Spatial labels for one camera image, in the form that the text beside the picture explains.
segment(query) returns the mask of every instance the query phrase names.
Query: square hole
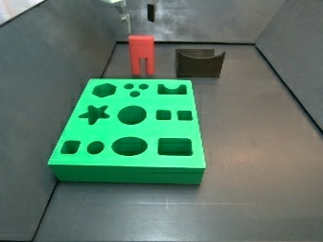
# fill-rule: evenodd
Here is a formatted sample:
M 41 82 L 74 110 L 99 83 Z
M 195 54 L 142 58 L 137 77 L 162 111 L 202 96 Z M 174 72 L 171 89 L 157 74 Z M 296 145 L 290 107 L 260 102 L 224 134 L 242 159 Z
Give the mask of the square hole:
M 171 120 L 173 113 L 170 110 L 158 110 L 157 111 L 157 120 Z
M 74 141 L 74 140 L 66 141 L 62 147 L 61 153 L 65 155 L 74 155 L 79 150 L 81 144 L 82 144 L 81 141 Z
M 177 115 L 178 115 L 178 120 L 186 120 L 186 121 L 194 120 L 191 111 L 179 111 Z
M 158 154 L 173 156 L 191 156 L 193 141 L 182 138 L 162 138 L 158 141 Z

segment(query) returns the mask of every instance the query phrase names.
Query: red block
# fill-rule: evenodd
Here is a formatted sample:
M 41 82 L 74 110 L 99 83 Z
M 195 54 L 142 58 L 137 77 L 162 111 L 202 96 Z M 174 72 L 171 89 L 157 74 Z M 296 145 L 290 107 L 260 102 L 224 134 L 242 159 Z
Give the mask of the red block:
M 138 76 L 142 74 L 141 59 L 146 59 L 147 75 L 155 72 L 155 53 L 154 53 L 154 37 L 131 35 L 129 36 L 131 73 Z

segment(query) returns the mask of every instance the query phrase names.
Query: star-shaped hole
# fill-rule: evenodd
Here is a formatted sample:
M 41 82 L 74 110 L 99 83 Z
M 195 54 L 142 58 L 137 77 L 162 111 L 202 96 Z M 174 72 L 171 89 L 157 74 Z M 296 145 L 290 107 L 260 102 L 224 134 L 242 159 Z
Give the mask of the star-shaped hole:
M 101 108 L 97 108 L 95 106 L 90 105 L 87 107 L 87 113 L 82 114 L 79 118 L 87 118 L 89 119 L 89 124 L 94 125 L 99 118 L 107 119 L 110 115 L 105 113 L 107 109 L 107 105 L 102 106 Z

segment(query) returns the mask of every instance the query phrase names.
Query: dark gray arch-shaped block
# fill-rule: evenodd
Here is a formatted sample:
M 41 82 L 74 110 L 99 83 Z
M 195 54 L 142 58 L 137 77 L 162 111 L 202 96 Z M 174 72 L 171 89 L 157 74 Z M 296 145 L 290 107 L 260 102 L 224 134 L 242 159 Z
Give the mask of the dark gray arch-shaped block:
M 216 49 L 177 49 L 179 78 L 218 78 L 226 52 L 216 56 Z

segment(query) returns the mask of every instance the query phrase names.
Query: shape sorter board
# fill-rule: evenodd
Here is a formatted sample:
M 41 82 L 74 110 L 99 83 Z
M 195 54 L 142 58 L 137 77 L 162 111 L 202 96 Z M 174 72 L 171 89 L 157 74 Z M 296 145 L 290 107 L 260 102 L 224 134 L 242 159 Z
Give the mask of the shape sorter board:
M 67 182 L 201 184 L 191 81 L 91 79 L 49 165 Z

